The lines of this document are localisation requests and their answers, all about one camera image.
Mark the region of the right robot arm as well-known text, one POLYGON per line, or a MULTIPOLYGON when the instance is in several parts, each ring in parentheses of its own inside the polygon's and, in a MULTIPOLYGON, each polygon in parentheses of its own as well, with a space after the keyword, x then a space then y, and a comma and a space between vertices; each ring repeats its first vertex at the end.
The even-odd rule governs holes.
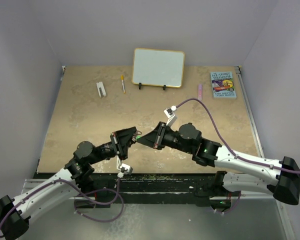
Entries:
POLYGON ((291 157, 268 159, 234 151, 224 144, 203 138, 192 123, 172 130, 166 123, 159 122, 154 130, 136 141, 156 150, 164 147, 179 150, 190 154, 198 165, 231 169, 246 176, 240 181, 227 172, 223 178, 214 181, 212 190, 218 196, 228 191, 261 192, 288 205, 299 204, 300 168, 291 157))

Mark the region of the keyring with tagged keys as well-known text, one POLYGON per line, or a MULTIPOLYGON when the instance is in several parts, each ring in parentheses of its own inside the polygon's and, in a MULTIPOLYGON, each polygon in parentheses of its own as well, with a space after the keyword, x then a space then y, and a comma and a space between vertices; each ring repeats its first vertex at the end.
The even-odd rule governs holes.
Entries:
POLYGON ((136 130, 132 135, 132 138, 136 140, 137 136, 141 136, 143 133, 140 130, 136 130))

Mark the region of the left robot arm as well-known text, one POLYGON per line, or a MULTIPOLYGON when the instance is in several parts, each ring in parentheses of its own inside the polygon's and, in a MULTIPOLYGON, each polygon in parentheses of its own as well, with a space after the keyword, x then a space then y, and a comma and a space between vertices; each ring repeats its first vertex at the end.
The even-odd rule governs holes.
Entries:
POLYGON ((23 194, 3 196, 0 199, 0 239, 16 240, 44 210, 50 210, 76 194, 91 194, 92 165, 114 157, 127 159, 128 149, 136 142, 137 134, 136 127, 130 127, 112 132, 110 141, 99 146, 82 141, 70 161, 52 177, 23 194))

